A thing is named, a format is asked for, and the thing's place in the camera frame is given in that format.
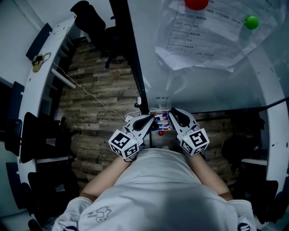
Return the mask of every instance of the red object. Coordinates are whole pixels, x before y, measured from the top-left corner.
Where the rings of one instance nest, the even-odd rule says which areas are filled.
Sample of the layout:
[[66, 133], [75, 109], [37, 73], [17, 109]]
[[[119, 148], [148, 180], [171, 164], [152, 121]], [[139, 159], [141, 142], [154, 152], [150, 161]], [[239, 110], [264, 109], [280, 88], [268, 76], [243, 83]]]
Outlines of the red object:
[[209, 0], [185, 0], [186, 6], [193, 10], [201, 10], [206, 8]]

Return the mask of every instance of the person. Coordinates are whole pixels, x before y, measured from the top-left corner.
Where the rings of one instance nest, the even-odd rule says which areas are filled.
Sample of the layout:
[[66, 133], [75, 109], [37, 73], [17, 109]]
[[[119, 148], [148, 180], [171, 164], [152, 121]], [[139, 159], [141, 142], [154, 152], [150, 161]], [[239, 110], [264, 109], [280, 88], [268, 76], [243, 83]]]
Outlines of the person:
[[200, 154], [143, 149], [117, 157], [71, 200], [53, 231], [255, 231], [250, 202], [233, 200]]

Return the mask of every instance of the black office chair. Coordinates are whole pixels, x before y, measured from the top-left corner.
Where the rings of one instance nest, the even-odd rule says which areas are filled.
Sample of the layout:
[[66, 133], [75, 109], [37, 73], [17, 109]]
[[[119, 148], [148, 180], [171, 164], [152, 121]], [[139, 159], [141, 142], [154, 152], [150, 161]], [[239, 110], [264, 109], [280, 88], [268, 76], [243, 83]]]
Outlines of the black office chair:
[[77, 15], [75, 25], [89, 35], [96, 48], [100, 49], [103, 55], [106, 51], [109, 51], [109, 58], [105, 64], [106, 68], [109, 68], [112, 59], [118, 55], [125, 57], [118, 28], [105, 28], [105, 22], [88, 1], [76, 3], [70, 11]]
[[238, 180], [234, 185], [234, 199], [248, 200], [261, 224], [276, 223], [285, 214], [289, 204], [289, 182], [277, 193], [278, 182], [266, 180], [266, 166], [242, 163]]
[[[77, 156], [71, 151], [71, 136], [81, 131], [70, 132], [65, 126], [65, 117], [55, 121], [52, 117], [42, 115], [37, 118], [30, 112], [26, 113], [23, 123], [23, 134], [21, 136], [22, 121], [9, 120], [5, 132], [5, 149], [19, 156], [20, 161], [27, 163], [32, 159], [47, 159]], [[55, 146], [46, 144], [47, 139], [55, 138]]]
[[21, 130], [22, 121], [18, 119], [12, 119], [7, 122], [5, 132], [5, 149], [11, 151], [16, 156], [19, 156], [20, 143], [21, 143]]
[[69, 201], [79, 196], [79, 186], [70, 162], [44, 165], [37, 172], [28, 174], [30, 185], [21, 184], [23, 202], [29, 214], [34, 214], [40, 227], [49, 218], [62, 214]]

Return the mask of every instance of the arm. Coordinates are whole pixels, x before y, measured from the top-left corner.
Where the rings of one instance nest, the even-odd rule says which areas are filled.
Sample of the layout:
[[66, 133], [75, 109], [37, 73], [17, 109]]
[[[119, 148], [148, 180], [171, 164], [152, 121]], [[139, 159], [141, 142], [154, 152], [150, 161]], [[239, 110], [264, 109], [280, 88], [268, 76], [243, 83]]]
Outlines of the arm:
[[108, 188], [112, 187], [131, 163], [117, 157], [105, 170], [94, 177], [83, 189], [80, 196], [94, 201]]
[[233, 199], [225, 182], [210, 168], [200, 154], [188, 157], [188, 164], [202, 184], [210, 187], [225, 200]]

